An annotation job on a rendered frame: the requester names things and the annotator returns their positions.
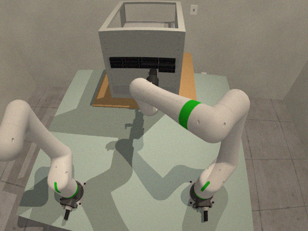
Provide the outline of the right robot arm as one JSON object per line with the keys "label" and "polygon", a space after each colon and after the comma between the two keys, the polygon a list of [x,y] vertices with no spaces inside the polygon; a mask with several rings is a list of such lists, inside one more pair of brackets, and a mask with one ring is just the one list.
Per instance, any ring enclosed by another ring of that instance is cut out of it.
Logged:
{"label": "right robot arm", "polygon": [[216,159],[200,174],[190,189],[193,208],[204,212],[208,221],[210,200],[238,167],[239,147],[250,100],[239,89],[227,91],[214,105],[166,91],[144,78],[133,80],[129,92],[146,116],[160,110],[192,134],[208,143],[221,141]]}

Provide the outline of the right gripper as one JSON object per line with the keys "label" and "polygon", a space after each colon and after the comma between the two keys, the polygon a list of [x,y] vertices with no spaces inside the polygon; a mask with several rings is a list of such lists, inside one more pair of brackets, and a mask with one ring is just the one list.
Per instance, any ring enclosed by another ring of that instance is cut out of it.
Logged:
{"label": "right gripper", "polygon": [[147,81],[158,86],[157,69],[148,69],[148,75]]}

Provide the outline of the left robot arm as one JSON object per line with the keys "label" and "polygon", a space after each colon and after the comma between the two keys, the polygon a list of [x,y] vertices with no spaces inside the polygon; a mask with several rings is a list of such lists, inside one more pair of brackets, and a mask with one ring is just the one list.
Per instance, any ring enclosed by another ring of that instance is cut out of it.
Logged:
{"label": "left robot arm", "polygon": [[60,204],[68,220],[69,212],[77,208],[76,202],[83,196],[83,186],[72,178],[72,151],[45,128],[27,102],[14,100],[7,105],[0,125],[0,161],[17,159],[25,136],[51,158],[47,183],[62,196]]}

